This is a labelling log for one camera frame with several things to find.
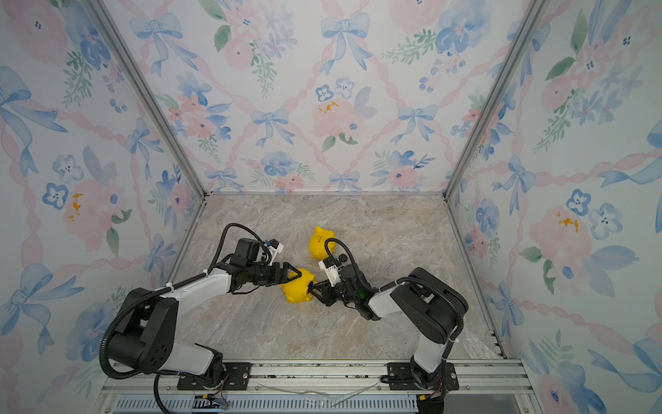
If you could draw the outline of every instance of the floral wallpaper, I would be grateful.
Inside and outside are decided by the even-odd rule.
[[[451,197],[547,414],[662,412],[660,19],[552,0]]]
[[[0,22],[0,411],[85,413],[103,332],[163,284],[198,197],[80,3]]]
[[[106,6],[207,191],[438,192],[528,0]]]

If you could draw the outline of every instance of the gray stone surface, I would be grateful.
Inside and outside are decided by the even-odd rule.
[[[278,259],[326,276],[308,253],[314,227],[333,230],[352,250],[373,286],[407,276],[420,266],[456,289],[469,303],[465,330],[453,359],[495,358],[467,268],[437,195],[219,195],[209,199],[176,280],[209,266],[227,223],[240,223],[262,238],[285,244]],[[240,237],[231,229],[221,257]],[[249,295],[216,297],[184,315],[177,337],[223,352],[225,358],[410,358],[419,332],[403,314],[366,321],[341,303],[315,298],[291,304],[278,286]]]

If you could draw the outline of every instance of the yellow piggy bank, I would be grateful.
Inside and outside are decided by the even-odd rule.
[[[334,238],[335,236],[335,233],[333,233],[331,230],[324,230],[322,227],[316,226],[315,233],[312,234],[312,237],[308,242],[308,251],[310,252],[312,258],[317,260],[324,260],[329,257],[329,255],[326,253],[326,250],[324,249],[324,242],[327,238]],[[329,251],[333,253],[335,249],[336,243],[330,242]]]
[[[301,272],[299,279],[281,285],[283,294],[289,303],[308,302],[312,299],[312,294],[308,293],[308,285],[311,282],[315,283],[315,275],[305,269],[299,269],[299,271]],[[289,279],[295,276],[296,273],[294,272],[287,275]]]

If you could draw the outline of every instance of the mounting plate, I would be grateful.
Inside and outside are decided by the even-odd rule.
[[[386,368],[389,373],[389,381],[391,381],[389,382],[389,389],[391,391],[420,390],[414,382],[414,377],[412,377],[409,362],[390,362],[386,364]],[[446,362],[446,385],[448,391],[457,391],[459,389],[455,366],[450,362]]]
[[[228,374],[228,379],[223,385],[223,390],[246,391],[250,379],[250,362],[223,362],[223,369]],[[177,382],[179,391],[211,391],[200,384],[195,383],[195,376],[184,374]]]

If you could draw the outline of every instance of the black cable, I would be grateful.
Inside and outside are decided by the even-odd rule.
[[[166,408],[164,405],[163,401],[161,401],[161,396],[159,395],[159,378],[161,377],[161,374],[156,374],[156,377],[154,377],[154,399],[156,400],[156,405],[159,406],[161,411],[164,412],[164,414],[172,414],[169,409]]]
[[[372,293],[377,293],[378,290],[375,289],[374,287],[370,286],[367,280],[365,280],[365,276],[361,274],[359,271],[359,266],[356,265],[356,262],[354,261],[354,256],[352,256],[352,252],[350,252],[350,249],[345,245],[345,243],[341,242],[337,238],[327,238],[326,241],[324,241],[324,249],[326,250],[326,253],[329,255],[329,257],[333,257],[331,255],[331,251],[329,250],[329,243],[334,242],[339,244],[343,249],[345,249],[345,252],[347,253],[347,256],[350,258],[350,262],[352,263],[352,267],[354,268],[354,273],[356,273],[356,276],[359,278],[359,281],[361,284],[370,292]]]
[[[220,251],[223,249],[223,243],[225,242],[225,235],[227,234],[228,230],[231,227],[239,227],[240,229],[243,229],[247,232],[249,232],[255,239],[260,242],[260,246],[262,247],[262,250],[264,253],[267,255],[267,260],[262,260],[261,264],[268,264],[271,261],[271,252],[267,248],[267,246],[264,244],[264,241],[258,236],[253,230],[249,229],[248,227],[238,224],[238,223],[230,223],[227,226],[225,226],[225,229],[223,229],[223,233],[220,236],[220,240],[218,242],[218,247],[216,248],[216,254],[214,255],[214,258],[211,261],[211,264],[209,265],[209,268],[207,269],[207,273],[211,273],[211,271],[214,269],[216,266],[216,263],[218,262],[218,257],[220,256]]]

